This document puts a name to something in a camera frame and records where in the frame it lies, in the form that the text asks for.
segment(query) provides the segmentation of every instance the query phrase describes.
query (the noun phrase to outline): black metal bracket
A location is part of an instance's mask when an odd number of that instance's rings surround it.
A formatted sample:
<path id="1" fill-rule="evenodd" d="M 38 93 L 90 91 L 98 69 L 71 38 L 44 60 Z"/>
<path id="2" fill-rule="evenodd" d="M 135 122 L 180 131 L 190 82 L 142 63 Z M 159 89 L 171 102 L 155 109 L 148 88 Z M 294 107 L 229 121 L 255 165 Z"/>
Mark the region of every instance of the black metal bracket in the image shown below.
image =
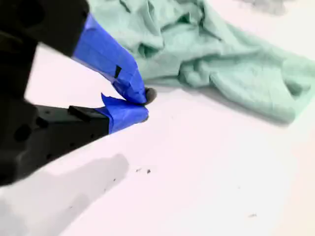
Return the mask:
<path id="1" fill-rule="evenodd" d="M 24 99 L 39 42 L 71 57 L 86 0 L 0 0 L 0 186 L 108 134 L 92 108 L 33 105 Z"/>
<path id="2" fill-rule="evenodd" d="M 27 177 L 47 163 L 108 134 L 108 117 L 92 108 L 34 106 L 0 99 L 7 127 L 0 137 L 0 185 Z"/>

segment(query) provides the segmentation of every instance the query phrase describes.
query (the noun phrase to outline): crumpled fabric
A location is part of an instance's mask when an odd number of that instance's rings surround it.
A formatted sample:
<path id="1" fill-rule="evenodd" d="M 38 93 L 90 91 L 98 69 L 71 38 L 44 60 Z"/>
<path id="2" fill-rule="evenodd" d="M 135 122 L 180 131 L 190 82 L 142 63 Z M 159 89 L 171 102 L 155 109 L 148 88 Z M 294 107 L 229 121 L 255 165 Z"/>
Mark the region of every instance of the crumpled fabric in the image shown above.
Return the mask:
<path id="1" fill-rule="evenodd" d="M 145 82 L 216 87 L 284 122 L 314 94 L 314 62 L 228 24 L 203 0 L 89 3 L 100 25 L 134 56 Z"/>

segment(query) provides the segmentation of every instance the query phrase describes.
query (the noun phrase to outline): blue painter's tape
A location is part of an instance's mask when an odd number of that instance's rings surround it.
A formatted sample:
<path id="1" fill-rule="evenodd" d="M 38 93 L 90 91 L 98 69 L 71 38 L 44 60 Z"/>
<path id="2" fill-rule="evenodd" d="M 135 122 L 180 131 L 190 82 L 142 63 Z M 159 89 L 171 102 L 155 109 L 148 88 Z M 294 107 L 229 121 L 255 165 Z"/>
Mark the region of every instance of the blue painter's tape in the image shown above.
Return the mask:
<path id="1" fill-rule="evenodd" d="M 106 97 L 104 94 L 102 94 L 102 100 L 105 107 L 96 108 L 96 110 L 109 118 L 109 134 L 143 122 L 149 116 L 149 111 L 144 106 Z"/>
<path id="2" fill-rule="evenodd" d="M 73 59 L 106 76 L 127 101 L 147 102 L 145 87 L 133 56 L 106 32 L 90 14 Z"/>

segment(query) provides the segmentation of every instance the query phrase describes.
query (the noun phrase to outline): white table surface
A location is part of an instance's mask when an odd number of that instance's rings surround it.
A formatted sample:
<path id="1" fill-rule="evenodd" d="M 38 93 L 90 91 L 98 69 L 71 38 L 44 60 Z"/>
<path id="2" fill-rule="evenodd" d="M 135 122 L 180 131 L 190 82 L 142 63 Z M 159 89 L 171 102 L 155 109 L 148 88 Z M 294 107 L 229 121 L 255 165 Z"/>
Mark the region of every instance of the white table surface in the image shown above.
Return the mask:
<path id="1" fill-rule="evenodd" d="M 292 2 L 283 17 L 211 2 L 227 20 L 315 59 L 315 2 Z M 315 235 L 315 102 L 283 126 L 215 91 L 158 91 L 146 123 L 0 189 L 0 236 Z M 97 107 L 101 92 L 117 97 L 102 76 L 38 48 L 29 101 Z"/>

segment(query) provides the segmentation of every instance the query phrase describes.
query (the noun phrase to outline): mint green towel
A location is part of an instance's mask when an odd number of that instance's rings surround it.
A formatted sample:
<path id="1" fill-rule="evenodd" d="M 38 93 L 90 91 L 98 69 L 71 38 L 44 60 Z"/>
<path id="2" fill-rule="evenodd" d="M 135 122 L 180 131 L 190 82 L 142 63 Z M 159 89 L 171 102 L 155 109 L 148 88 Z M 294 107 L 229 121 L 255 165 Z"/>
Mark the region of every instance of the mint green towel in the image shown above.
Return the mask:
<path id="1" fill-rule="evenodd" d="M 216 87 L 284 122 L 315 92 L 314 62 L 228 24 L 203 0 L 89 2 L 97 21 L 133 54 L 145 81 Z"/>

